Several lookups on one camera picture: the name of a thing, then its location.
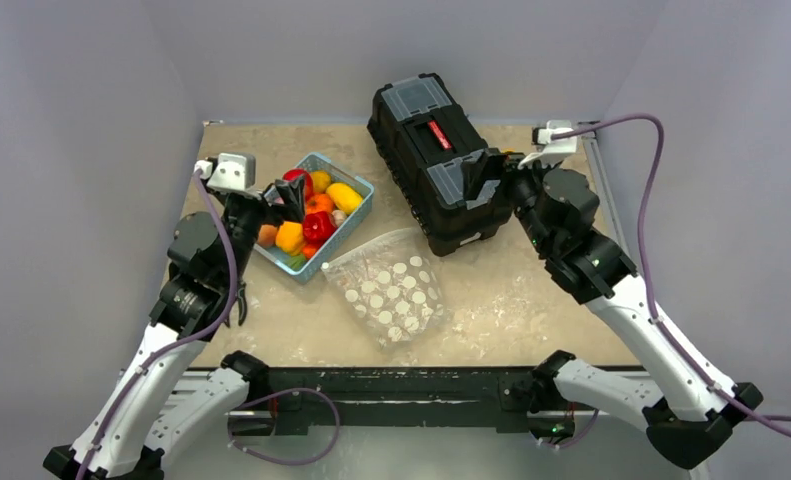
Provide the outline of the red apple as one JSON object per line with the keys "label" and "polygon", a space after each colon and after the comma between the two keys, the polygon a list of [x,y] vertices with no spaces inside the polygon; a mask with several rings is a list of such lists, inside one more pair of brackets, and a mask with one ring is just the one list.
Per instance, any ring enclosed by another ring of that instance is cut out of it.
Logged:
{"label": "red apple", "polygon": [[304,185],[304,200],[308,200],[315,194],[314,191],[314,182],[310,175],[310,173],[304,169],[295,168],[292,170],[287,171],[283,174],[282,179],[287,182],[293,182],[294,180],[302,178],[303,185]]}

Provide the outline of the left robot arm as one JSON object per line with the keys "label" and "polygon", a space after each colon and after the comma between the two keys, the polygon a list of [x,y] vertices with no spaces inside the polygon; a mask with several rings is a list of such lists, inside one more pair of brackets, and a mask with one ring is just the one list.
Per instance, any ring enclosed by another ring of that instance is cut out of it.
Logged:
{"label": "left robot arm", "polygon": [[232,408],[255,409],[275,393],[269,368],[235,352],[205,386],[162,411],[180,378],[230,316],[242,275],[265,225],[299,221],[303,183],[278,180],[266,194],[194,180],[213,204],[178,221],[167,249],[169,278],[149,314],[136,354],[90,426],[52,448],[43,467],[58,479],[161,479],[206,424]]}

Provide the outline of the polka dot zip bag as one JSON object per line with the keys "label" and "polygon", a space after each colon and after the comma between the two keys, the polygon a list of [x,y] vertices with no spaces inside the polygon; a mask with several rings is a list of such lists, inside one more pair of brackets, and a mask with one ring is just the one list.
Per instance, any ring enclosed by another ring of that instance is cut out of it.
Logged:
{"label": "polka dot zip bag", "polygon": [[328,284],[382,350],[399,348],[452,318],[438,262],[417,228],[402,228],[324,263]]}

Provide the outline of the yellow bell pepper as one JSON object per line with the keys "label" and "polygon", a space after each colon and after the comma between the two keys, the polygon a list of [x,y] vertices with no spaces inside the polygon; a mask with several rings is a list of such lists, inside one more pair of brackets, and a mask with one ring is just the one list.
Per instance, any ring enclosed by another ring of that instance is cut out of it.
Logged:
{"label": "yellow bell pepper", "polygon": [[306,245],[303,225],[291,221],[283,222],[278,227],[274,244],[287,255],[294,256],[300,254]]}

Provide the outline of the peach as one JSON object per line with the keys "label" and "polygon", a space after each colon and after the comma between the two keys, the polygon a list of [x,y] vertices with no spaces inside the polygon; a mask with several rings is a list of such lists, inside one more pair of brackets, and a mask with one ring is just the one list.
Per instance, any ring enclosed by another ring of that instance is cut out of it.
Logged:
{"label": "peach", "polygon": [[279,228],[274,225],[264,224],[260,227],[256,244],[261,248],[271,248],[275,245]]}

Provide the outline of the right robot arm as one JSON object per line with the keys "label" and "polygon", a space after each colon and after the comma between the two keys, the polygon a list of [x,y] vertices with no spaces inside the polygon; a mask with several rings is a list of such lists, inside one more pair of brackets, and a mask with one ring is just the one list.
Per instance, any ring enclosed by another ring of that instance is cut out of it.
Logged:
{"label": "right robot arm", "polygon": [[487,182],[522,225],[551,279],[604,322],[641,362],[651,386],[557,351],[534,369],[533,411],[582,403],[642,431],[673,465],[690,470],[713,455],[762,402],[759,389],[722,373],[646,296],[624,250],[599,232],[598,196],[574,170],[525,165],[518,153],[484,149],[461,163],[462,191]]}

